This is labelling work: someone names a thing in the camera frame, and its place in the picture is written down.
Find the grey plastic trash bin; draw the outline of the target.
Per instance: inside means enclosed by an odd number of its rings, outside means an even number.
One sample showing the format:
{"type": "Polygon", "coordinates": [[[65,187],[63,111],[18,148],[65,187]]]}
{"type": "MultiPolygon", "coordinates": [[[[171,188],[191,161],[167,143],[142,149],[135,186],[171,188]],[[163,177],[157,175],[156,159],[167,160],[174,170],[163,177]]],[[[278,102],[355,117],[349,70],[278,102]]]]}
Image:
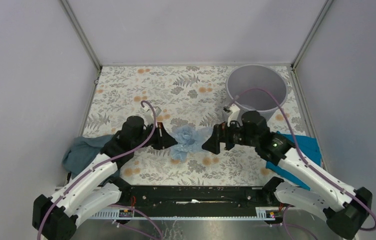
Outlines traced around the grey plastic trash bin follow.
{"type": "Polygon", "coordinates": [[[240,113],[257,111],[266,120],[287,99],[288,83],[275,70],[258,64],[247,64],[232,70],[226,78],[227,105],[236,105],[240,113]]]}

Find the light blue plastic trash bag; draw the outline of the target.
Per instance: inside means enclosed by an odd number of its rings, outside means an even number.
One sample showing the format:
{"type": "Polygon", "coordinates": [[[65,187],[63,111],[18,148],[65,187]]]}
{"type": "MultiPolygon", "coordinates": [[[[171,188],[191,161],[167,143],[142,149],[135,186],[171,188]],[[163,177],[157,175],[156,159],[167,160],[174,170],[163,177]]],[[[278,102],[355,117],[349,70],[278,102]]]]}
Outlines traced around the light blue plastic trash bag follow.
{"type": "Polygon", "coordinates": [[[202,145],[212,134],[211,127],[195,129],[190,125],[176,128],[170,135],[177,141],[170,148],[170,157],[182,163],[186,161],[188,154],[204,152],[202,145]]]}

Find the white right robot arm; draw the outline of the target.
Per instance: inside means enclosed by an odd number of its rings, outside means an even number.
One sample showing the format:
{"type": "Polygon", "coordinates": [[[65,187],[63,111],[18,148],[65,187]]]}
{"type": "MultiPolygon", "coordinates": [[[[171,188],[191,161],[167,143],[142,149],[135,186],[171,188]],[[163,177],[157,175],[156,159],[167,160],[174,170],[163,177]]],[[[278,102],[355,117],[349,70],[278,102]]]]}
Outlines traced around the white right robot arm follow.
{"type": "Polygon", "coordinates": [[[266,119],[257,111],[243,113],[241,121],[214,125],[202,149],[218,155],[221,143],[226,150],[236,145],[254,147],[261,159],[289,172],[310,188],[304,190],[274,177],[265,185],[264,203],[293,205],[325,221],[338,236],[354,239],[370,215],[373,194],[365,187],[354,188],[342,182],[309,160],[291,140],[270,131],[266,119]]]}

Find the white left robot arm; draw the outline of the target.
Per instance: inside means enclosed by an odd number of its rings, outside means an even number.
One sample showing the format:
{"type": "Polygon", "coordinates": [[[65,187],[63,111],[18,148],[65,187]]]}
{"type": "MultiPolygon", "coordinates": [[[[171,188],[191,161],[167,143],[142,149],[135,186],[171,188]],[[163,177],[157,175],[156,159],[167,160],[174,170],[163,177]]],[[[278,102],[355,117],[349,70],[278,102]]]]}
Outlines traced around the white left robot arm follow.
{"type": "Polygon", "coordinates": [[[143,118],[128,117],[80,174],[53,195],[41,194],[35,199],[32,225],[38,231],[37,238],[69,240],[83,222],[106,206],[129,203],[130,190],[122,186],[107,183],[99,190],[96,187],[132,159],[138,149],[163,150],[176,144],[161,122],[145,126],[143,118]]]}

